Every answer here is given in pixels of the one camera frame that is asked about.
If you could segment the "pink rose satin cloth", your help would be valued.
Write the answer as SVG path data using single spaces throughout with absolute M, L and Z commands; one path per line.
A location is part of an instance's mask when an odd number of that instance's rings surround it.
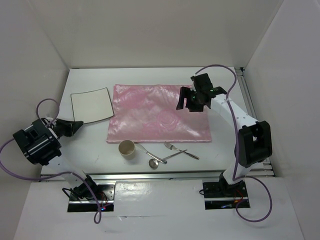
M 180 89 L 180 85 L 116 84 L 107 143 L 210 143 L 208 112 L 177 110 Z

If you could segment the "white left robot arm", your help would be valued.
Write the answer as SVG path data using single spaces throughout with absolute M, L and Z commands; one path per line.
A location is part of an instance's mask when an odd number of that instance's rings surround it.
M 69 172 L 63 176 L 70 185 L 64 192 L 72 201 L 93 200 L 99 193 L 94 180 L 63 156 L 59 142 L 62 137 L 73 137 L 83 124 L 83 121 L 43 117 L 12 135 L 30 163 L 47 166 L 57 173 Z

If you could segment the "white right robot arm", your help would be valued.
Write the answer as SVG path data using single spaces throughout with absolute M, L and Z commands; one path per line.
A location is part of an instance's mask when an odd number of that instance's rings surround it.
M 208 107 L 234 127 L 235 162 L 218 181 L 220 194 L 230 196 L 253 167 L 272 155 L 271 127 L 268 122 L 258 121 L 240 108 L 230 98 L 229 90 L 214 87 L 208 74 L 194 75 L 191 80 L 191 87 L 181 87 L 176 109 L 203 112 Z

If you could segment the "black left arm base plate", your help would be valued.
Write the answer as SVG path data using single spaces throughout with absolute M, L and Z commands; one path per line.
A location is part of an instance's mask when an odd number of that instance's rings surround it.
M 98 184 L 95 189 L 95 197 L 101 207 L 101 211 L 104 212 L 113 212 L 114 211 L 114 198 L 115 198 L 115 183 L 104 183 Z M 96 212 L 98 210 L 97 202 L 95 201 L 92 194 L 88 189 L 85 190 L 85 194 L 88 194 L 87 197 L 80 197 L 79 194 L 71 188 L 62 188 L 62 192 L 68 197 L 68 213 L 90 213 Z

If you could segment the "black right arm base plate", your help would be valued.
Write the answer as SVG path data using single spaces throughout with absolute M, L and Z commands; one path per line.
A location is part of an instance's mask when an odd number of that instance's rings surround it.
M 199 194 L 204 197 L 206 210 L 235 209 L 238 203 L 238 208 L 251 207 L 244 181 L 227 191 L 223 191 L 218 182 L 203 182 Z

